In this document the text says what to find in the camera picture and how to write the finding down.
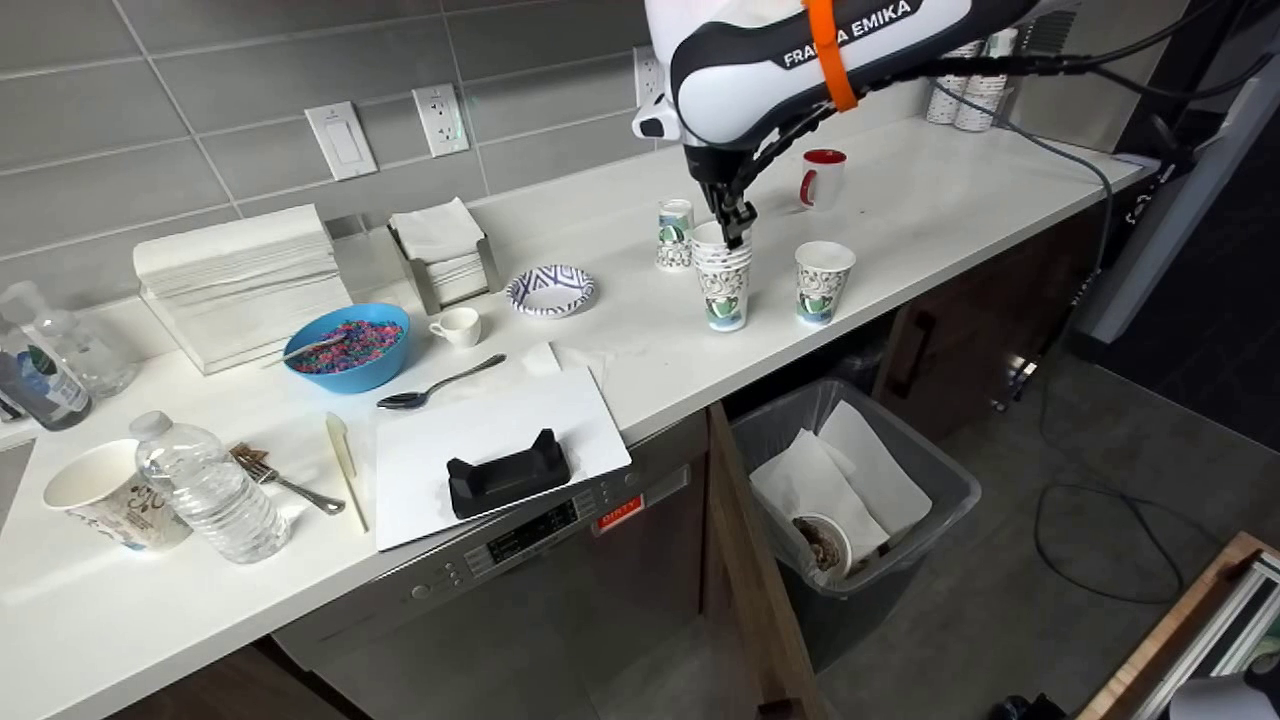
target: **white countertop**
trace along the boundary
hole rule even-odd
[[[499,239],[502,267],[540,260],[587,267],[599,280],[591,310],[533,319],[513,310],[502,295],[484,295],[477,309],[488,310],[488,340],[469,351],[427,344],[391,387],[419,387],[497,346],[519,355],[550,340],[562,363],[594,371],[618,431],[642,439],[1098,195],[1089,173],[1004,130],[959,134],[900,119],[874,130],[823,127],[823,141],[853,155],[847,202],[837,217],[798,217],[775,213],[773,195],[760,200],[751,233],[754,295],[743,332],[713,335],[693,277],[653,267],[655,195],[693,186],[671,178],[681,173],[675,153],[653,153],[477,209],[481,225]],[[1132,163],[1093,161],[1115,186],[1141,174]],[[821,332],[790,319],[790,249],[813,237],[837,237],[859,251],[841,315]],[[125,435],[137,412],[162,409],[222,439],[256,439],[282,477],[344,497],[323,443],[323,412],[346,414],[357,435],[369,435],[369,403],[373,395],[320,395],[282,367],[241,367],[203,378],[183,355],[159,355],[79,429],[40,431],[0,531],[5,716],[117,712],[433,551],[433,543],[413,543],[374,557],[353,513],[332,518],[298,513],[286,548],[251,568],[222,563],[198,543],[179,543],[166,557],[128,557],[40,506],[45,479],[66,455]]]

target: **wastebasket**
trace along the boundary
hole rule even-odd
[[[878,624],[878,617],[915,574],[919,557],[979,498],[979,485],[956,460],[946,460],[919,431],[910,431],[902,418],[895,418],[844,378],[805,384],[739,414],[731,423],[731,435],[743,451],[743,469],[754,471],[760,464],[780,455],[805,429],[821,431],[841,403],[853,403],[871,423],[878,443],[919,485],[932,506],[919,524],[892,537],[878,557],[871,557],[859,573],[844,578],[815,582],[813,574],[794,574],[790,568],[785,568],[785,582],[815,666],[837,658],[866,627]],[[766,505],[760,505],[760,513],[766,515],[773,548],[805,543],[780,513],[773,513]]]

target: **backsplash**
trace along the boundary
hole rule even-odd
[[[0,282],[128,295],[130,242],[286,202],[481,200],[649,153],[638,0],[5,0]],[[470,146],[427,155],[413,87],[456,85]],[[303,107],[353,100],[381,173],[332,184]]]

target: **electrical outlet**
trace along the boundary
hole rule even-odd
[[[320,107],[307,107],[303,115],[310,124],[310,134],[320,144],[320,155],[332,178],[374,173],[374,161],[369,153],[359,115],[353,102],[320,102]]]
[[[414,119],[427,130],[433,155],[452,155],[470,146],[463,107],[456,102],[452,85],[414,87],[413,102],[414,102]]]
[[[669,87],[669,71],[653,54],[653,49],[631,49],[631,79],[637,79],[637,107],[649,107]]]

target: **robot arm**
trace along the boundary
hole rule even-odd
[[[833,0],[837,42],[856,97],[979,40],[1034,0]],[[637,115],[638,134],[684,141],[722,239],[754,219],[747,184],[805,130],[833,97],[798,0],[642,0],[669,93]]]

